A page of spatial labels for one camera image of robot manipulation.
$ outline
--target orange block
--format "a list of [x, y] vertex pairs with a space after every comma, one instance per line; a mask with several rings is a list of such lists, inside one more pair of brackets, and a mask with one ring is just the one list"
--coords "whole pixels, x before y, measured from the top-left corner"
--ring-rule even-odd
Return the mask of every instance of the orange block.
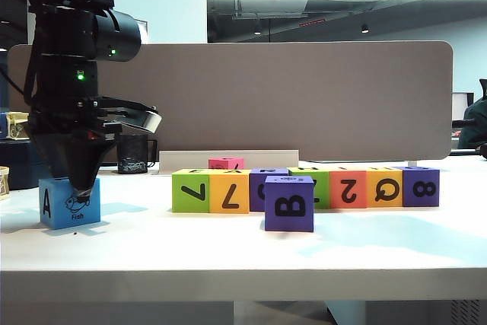
[[367, 172], [339, 167], [329, 172], [330, 208], [367, 208]]
[[403, 171], [393, 167], [367, 169], [368, 207], [403, 206]]
[[209, 169], [210, 213], [249, 213], [250, 170]]

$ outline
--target blue block with letter a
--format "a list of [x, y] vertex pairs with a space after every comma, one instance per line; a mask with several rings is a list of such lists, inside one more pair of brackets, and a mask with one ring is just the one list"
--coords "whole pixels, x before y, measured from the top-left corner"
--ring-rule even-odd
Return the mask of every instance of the blue block with letter a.
[[50, 228], [100, 222], [100, 178], [97, 178], [87, 202], [79, 202], [69, 179], [39, 179], [40, 221]]

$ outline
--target ceiling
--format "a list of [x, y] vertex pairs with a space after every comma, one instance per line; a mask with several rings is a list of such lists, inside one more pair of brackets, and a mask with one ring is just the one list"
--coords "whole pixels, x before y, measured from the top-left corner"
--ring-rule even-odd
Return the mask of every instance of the ceiling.
[[[365, 21], [382, 24], [375, 30], [385, 32], [408, 27], [408, 18], [420, 27], [487, 15], [485, 1], [208, 0], [207, 6], [209, 42], [312, 40], [320, 31], [328, 35], [320, 40], [350, 40], [360, 37]], [[260, 36], [254, 34], [257, 20]]]
[[0, 49], [27, 43], [27, 0], [0, 0], [0, 5]]

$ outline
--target white table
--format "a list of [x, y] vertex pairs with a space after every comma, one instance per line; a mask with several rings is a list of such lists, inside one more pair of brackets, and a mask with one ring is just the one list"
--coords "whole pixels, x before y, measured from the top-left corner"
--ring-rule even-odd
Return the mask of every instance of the white table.
[[[388, 166], [404, 163], [388, 163]], [[263, 213], [174, 214], [169, 176], [100, 172], [102, 222], [51, 231], [37, 189], [0, 202], [11, 303], [487, 298], [487, 161], [441, 169], [438, 209], [315, 214], [314, 233]]]

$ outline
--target row of blocks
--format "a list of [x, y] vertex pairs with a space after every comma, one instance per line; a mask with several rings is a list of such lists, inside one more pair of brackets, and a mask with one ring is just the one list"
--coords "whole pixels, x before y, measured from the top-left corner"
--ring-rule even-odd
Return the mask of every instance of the row of blocks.
[[[315, 209], [439, 206], [440, 171], [428, 167], [182, 169], [172, 175], [173, 212], [263, 212], [269, 176], [309, 176]], [[287, 184], [285, 199], [295, 187]]]

